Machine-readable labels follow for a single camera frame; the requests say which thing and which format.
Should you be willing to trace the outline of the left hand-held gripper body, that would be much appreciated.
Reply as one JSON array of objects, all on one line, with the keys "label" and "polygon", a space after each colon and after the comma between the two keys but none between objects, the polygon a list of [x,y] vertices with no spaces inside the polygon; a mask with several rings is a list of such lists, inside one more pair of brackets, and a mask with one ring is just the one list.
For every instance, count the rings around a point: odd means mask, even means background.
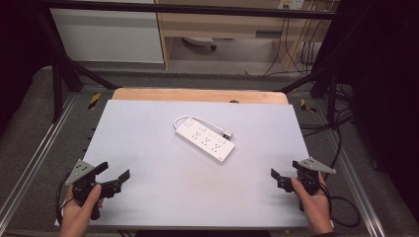
[{"label": "left hand-held gripper body", "polygon": [[[95,167],[83,160],[78,160],[66,181],[66,185],[72,186],[73,198],[79,205],[86,201],[93,188],[99,184],[96,181],[98,175],[95,176],[93,173]],[[112,198],[116,194],[115,182],[116,180],[99,184],[102,187],[100,198]]]}]

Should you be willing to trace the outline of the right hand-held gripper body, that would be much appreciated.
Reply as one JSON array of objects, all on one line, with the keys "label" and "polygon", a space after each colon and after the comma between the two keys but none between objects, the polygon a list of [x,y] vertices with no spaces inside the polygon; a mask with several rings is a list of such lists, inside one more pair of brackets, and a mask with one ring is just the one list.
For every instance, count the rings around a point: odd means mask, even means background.
[{"label": "right hand-held gripper body", "polygon": [[[326,189],[319,181],[318,174],[319,172],[335,174],[336,170],[326,166],[312,157],[297,162],[300,165],[300,169],[296,170],[296,178],[301,182],[306,192],[311,196],[316,195],[318,191],[324,191],[327,193]],[[292,180],[289,177],[282,177],[283,183],[277,183],[278,187],[285,190],[287,193],[292,193],[294,191]]]}]

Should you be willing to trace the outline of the white power strip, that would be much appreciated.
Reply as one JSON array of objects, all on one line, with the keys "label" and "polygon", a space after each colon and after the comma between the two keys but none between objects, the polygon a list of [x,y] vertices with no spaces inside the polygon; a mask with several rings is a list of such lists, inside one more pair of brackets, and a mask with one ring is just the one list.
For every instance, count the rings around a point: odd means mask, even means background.
[{"label": "white power strip", "polygon": [[219,163],[223,163],[235,148],[229,140],[231,133],[225,133],[204,119],[182,116],[175,119],[173,126],[178,136]]}]

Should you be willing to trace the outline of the person's right hand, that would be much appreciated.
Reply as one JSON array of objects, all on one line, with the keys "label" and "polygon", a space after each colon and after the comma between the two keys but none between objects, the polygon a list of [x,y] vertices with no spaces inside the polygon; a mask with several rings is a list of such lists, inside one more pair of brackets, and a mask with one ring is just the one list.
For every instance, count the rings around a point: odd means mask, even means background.
[{"label": "person's right hand", "polygon": [[307,226],[312,236],[333,233],[329,212],[329,202],[324,192],[311,196],[297,178],[292,178],[294,192],[302,202]]}]

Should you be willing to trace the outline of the person's left hand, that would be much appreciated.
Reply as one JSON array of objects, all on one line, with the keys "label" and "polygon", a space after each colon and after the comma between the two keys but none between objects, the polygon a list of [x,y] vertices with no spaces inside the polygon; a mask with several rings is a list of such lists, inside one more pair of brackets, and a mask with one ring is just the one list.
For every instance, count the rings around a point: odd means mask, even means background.
[{"label": "person's left hand", "polygon": [[79,205],[73,199],[72,187],[69,187],[66,199],[68,204],[63,210],[63,219],[60,227],[60,237],[85,237],[91,220],[94,207],[102,205],[100,200],[102,187],[96,185],[88,195],[86,201]]}]

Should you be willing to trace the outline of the pale grey table mat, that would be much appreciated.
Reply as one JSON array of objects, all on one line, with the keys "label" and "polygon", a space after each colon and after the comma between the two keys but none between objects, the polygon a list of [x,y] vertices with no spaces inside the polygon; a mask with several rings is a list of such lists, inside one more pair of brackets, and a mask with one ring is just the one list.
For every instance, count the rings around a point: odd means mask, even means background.
[{"label": "pale grey table mat", "polygon": [[[173,122],[181,116],[232,131],[235,147],[224,162],[176,134]],[[305,218],[270,172],[291,177],[293,161],[307,156],[290,105],[110,100],[84,159],[108,162],[100,182],[130,172],[97,226],[281,229],[302,227]]]}]

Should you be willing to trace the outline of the yellow black tape marker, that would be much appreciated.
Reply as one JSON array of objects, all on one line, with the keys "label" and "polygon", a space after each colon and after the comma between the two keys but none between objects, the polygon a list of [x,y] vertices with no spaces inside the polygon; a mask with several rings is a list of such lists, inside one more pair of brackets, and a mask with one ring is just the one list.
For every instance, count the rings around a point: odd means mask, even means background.
[{"label": "yellow black tape marker", "polygon": [[309,111],[311,113],[317,113],[317,109],[309,107],[307,105],[305,99],[300,99],[300,108],[304,111]]},{"label": "yellow black tape marker", "polygon": [[88,110],[94,110],[94,108],[96,107],[96,105],[97,105],[97,103],[98,103],[98,101],[99,101],[100,97],[101,97],[101,93],[96,93],[96,94],[92,97],[92,99],[91,99],[91,101],[90,101],[90,103],[89,103],[89,106],[88,106]]}]

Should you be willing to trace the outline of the black metal stand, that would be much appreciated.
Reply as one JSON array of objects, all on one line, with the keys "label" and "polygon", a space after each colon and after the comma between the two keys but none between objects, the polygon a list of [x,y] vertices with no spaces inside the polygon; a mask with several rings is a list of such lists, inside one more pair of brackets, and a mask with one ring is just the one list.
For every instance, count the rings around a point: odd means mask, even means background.
[{"label": "black metal stand", "polygon": [[313,82],[310,95],[312,98],[320,98],[324,94],[328,94],[327,101],[327,121],[332,125],[336,125],[335,106],[336,106],[336,64],[334,60],[336,50],[339,50],[340,44],[332,46],[328,39],[329,33],[326,34],[325,43],[319,51],[319,55],[314,62],[311,72],[301,79],[291,83],[290,85],[280,89],[281,93],[287,94],[300,86]]},{"label": "black metal stand", "polygon": [[49,55],[52,59],[53,122],[56,122],[63,114],[62,83],[65,83],[71,92],[80,92],[83,89],[83,83],[78,76],[79,73],[107,89],[119,89],[119,86],[94,74],[67,54],[52,15],[46,7],[36,7],[35,17],[47,38],[48,48],[50,49]]}]

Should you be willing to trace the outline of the black curtain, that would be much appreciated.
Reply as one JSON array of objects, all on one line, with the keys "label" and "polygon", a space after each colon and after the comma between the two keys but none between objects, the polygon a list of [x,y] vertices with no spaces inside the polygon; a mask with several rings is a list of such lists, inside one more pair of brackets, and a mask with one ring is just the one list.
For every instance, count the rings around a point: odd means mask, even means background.
[{"label": "black curtain", "polygon": [[41,68],[50,65],[31,0],[0,0],[0,134]]},{"label": "black curtain", "polygon": [[419,222],[419,0],[341,0],[363,13],[343,80],[374,154]]}]

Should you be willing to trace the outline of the wooden table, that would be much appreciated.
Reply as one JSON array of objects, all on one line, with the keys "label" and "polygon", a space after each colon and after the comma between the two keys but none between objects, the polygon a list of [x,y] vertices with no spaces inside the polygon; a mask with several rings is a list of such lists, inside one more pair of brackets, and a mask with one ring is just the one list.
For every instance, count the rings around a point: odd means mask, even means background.
[{"label": "wooden table", "polygon": [[169,101],[169,102],[215,102],[241,104],[277,104],[287,105],[289,100],[284,93],[235,90],[199,90],[199,89],[158,89],[158,88],[120,88],[113,100],[130,101]]}]

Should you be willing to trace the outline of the white cabinet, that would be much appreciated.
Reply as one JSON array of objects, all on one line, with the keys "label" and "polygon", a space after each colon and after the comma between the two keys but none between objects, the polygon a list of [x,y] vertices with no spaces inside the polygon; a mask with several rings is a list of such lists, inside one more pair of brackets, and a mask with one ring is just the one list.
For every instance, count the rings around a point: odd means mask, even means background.
[{"label": "white cabinet", "polygon": [[155,13],[51,9],[66,53],[76,61],[164,61]]}]

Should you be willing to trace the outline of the white chair base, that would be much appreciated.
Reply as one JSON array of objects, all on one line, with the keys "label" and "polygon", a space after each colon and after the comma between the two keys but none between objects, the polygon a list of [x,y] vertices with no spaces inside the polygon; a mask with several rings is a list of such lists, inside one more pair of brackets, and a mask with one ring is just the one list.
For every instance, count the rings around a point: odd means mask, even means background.
[{"label": "white chair base", "polygon": [[216,50],[216,45],[212,38],[184,38],[188,43],[208,47],[210,50]]}]

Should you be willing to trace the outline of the wooden desk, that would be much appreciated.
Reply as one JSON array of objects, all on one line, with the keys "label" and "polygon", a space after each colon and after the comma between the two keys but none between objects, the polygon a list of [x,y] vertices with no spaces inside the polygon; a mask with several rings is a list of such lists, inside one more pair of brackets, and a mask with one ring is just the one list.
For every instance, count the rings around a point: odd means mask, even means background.
[{"label": "wooden desk", "polygon": [[[157,4],[279,9],[280,0],[154,0]],[[304,0],[303,11],[325,12],[328,0]],[[272,40],[287,71],[296,69],[297,52],[306,42],[322,42],[328,20],[167,14],[157,15],[160,33],[169,38]]]}]

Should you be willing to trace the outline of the aluminium rail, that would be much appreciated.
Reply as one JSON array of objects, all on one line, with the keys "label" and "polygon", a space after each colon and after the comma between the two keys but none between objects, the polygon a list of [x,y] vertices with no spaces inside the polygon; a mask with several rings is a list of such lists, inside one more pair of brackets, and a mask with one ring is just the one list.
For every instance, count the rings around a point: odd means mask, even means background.
[{"label": "aluminium rail", "polygon": [[373,208],[373,205],[364,189],[364,186],[358,177],[349,157],[343,147],[339,145],[338,133],[335,130],[329,130],[328,135],[336,149],[340,149],[338,157],[342,173],[348,182],[351,193],[359,208],[360,214],[370,233],[371,237],[386,237],[385,231],[380,223],[379,218]]},{"label": "aluminium rail", "polygon": [[62,107],[61,115],[48,126],[47,132],[42,137],[37,149],[26,164],[25,170],[20,174],[19,180],[13,186],[13,190],[8,194],[6,200],[0,206],[0,236],[5,232],[19,204],[24,198],[34,176],[37,174],[51,145],[64,125],[77,96],[77,93],[69,94]]}]

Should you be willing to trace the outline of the white wall socket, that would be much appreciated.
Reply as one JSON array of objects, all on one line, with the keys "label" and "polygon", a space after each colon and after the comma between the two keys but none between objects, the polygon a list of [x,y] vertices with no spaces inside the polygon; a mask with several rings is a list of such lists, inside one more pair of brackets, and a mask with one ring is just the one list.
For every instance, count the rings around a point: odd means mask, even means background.
[{"label": "white wall socket", "polygon": [[279,1],[279,9],[284,10],[300,10],[304,0],[280,0]]}]

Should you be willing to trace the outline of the black metal frame bar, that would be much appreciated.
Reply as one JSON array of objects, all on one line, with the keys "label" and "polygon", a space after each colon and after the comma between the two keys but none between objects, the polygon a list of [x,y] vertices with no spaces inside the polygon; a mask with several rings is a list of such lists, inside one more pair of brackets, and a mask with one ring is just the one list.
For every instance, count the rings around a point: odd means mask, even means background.
[{"label": "black metal frame bar", "polygon": [[297,10],[270,10],[242,7],[219,7],[198,5],[146,4],[124,2],[99,2],[77,0],[37,0],[39,6],[53,9],[144,12],[167,14],[194,14],[220,16],[247,16],[266,18],[314,19],[333,20],[338,14],[335,12],[312,12]]}]

